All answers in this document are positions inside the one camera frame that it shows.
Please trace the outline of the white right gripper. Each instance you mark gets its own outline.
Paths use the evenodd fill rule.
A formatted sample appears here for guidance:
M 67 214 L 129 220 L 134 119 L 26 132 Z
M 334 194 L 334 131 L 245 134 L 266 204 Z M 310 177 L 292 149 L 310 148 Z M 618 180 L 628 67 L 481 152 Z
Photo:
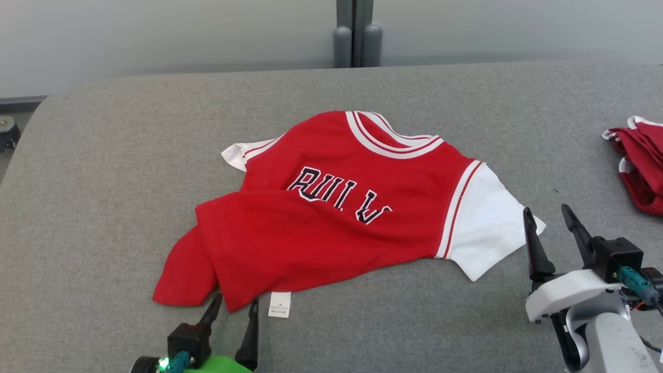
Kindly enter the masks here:
M 577 243 L 583 268 L 595 267 L 592 235 L 569 205 L 562 204 L 566 227 Z M 529 260 L 529 279 L 544 283 L 526 300 L 525 310 L 531 323 L 542 321 L 557 312 L 568 311 L 566 323 L 590 321 L 601 314 L 615 314 L 630 321 L 630 312 L 620 295 L 621 283 L 608 284 L 592 270 L 576 270 L 554 279 L 556 267 L 545 254 L 537 233 L 537 222 L 529 207 L 523 210 L 525 246 Z

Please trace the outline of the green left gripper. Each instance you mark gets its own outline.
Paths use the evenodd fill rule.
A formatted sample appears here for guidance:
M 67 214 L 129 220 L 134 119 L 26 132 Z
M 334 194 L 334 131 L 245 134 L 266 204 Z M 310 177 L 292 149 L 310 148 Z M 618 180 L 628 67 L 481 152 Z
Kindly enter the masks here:
M 222 293 L 216 293 L 208 308 L 201 317 L 199 324 L 211 328 L 218 318 L 223 302 Z M 250 304 L 246 332 L 240 348 L 235 352 L 235 359 L 228 356 L 211 355 L 205 362 L 195 367 L 192 364 L 184 372 L 254 372 L 258 366 L 259 346 L 259 298 Z

